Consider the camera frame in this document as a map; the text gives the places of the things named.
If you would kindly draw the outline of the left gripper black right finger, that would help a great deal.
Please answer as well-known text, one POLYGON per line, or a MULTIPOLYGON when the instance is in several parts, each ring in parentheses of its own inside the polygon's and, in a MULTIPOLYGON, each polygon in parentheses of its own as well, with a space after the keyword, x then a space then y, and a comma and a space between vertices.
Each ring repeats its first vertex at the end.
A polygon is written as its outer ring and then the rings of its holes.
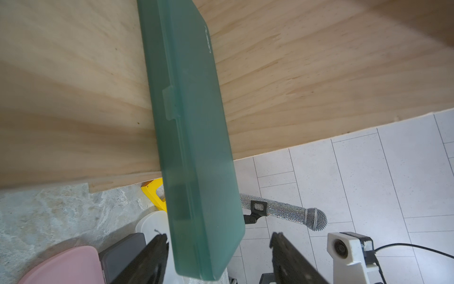
POLYGON ((273 233, 270 248, 277 284, 328 284, 283 233, 273 233))

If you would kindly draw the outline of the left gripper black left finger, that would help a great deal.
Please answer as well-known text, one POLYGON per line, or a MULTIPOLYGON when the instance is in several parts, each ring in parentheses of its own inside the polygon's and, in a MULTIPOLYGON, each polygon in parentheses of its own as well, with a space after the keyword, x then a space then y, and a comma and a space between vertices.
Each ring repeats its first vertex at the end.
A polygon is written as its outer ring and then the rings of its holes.
POLYGON ((169 256, 166 234, 157 234, 112 284, 163 284, 169 256))

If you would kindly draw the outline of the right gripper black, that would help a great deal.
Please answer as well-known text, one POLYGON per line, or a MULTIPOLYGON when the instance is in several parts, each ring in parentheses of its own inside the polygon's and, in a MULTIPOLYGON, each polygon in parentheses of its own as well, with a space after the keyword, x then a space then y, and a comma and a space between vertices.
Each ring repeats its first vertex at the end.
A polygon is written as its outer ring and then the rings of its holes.
POLYGON ((274 273, 263 273, 261 275, 259 284, 277 284, 274 273))

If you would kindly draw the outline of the clear white pencil case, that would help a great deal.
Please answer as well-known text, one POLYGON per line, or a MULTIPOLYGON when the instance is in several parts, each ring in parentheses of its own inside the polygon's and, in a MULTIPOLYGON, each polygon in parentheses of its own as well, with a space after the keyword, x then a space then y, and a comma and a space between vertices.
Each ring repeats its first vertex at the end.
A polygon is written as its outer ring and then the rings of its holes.
POLYGON ((142 218, 135 227, 136 233, 143 233, 145 242, 149 242, 158 234, 165 234, 169 242, 169 256, 164 275, 164 284, 229 284, 228 272, 225 270, 217 281, 204 281, 195 278, 180 276, 175 270, 173 249, 171 245, 168 216, 165 211, 155 211, 142 218))

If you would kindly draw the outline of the pink pencil case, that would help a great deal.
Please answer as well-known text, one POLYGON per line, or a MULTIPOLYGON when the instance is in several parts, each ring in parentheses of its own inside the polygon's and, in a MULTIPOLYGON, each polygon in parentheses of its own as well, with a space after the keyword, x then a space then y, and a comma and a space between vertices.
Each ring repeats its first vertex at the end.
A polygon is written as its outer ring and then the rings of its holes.
POLYGON ((21 284, 105 284, 98 251, 80 246, 42 262, 25 276, 21 284))

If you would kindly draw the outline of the dark green pencil case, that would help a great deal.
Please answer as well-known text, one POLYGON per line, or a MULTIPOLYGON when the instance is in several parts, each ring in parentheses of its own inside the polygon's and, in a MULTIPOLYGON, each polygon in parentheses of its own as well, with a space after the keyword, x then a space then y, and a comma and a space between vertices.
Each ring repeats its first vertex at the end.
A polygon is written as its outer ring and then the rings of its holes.
POLYGON ((209 28, 192 1, 139 1, 176 272, 221 278, 245 222, 209 28))

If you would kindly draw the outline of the wooden two-tier shelf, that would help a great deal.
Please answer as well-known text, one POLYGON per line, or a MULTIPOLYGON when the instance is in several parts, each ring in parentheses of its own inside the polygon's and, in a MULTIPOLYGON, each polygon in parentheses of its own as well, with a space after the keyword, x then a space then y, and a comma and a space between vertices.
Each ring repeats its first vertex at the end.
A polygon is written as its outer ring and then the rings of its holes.
MULTIPOLYGON (((452 1, 196 1, 234 159, 454 106, 452 1)), ((1 188, 160 175, 136 1, 1 2, 1 188)))

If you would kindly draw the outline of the silver microphone on stand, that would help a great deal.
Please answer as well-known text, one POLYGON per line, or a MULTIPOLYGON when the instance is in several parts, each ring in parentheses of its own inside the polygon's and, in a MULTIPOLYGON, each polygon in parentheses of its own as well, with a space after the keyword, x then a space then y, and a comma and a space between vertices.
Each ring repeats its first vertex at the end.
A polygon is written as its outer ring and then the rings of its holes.
POLYGON ((295 222, 312 231, 323 231, 328 224, 326 214, 317 208, 303 208, 246 194, 240 194, 240 199, 242 208, 251 211, 251 214, 244 215, 246 224, 255 224, 261 217, 295 222))

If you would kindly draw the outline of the yellow frame block with hole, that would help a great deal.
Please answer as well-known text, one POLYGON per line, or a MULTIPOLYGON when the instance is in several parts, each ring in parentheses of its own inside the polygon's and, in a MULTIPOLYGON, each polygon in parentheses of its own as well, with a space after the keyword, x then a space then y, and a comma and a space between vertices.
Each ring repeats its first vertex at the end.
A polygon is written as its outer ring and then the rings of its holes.
POLYGON ((159 211, 167 212, 167 204, 164 196, 164 183, 162 178, 145 182, 141 186, 141 190, 159 211))

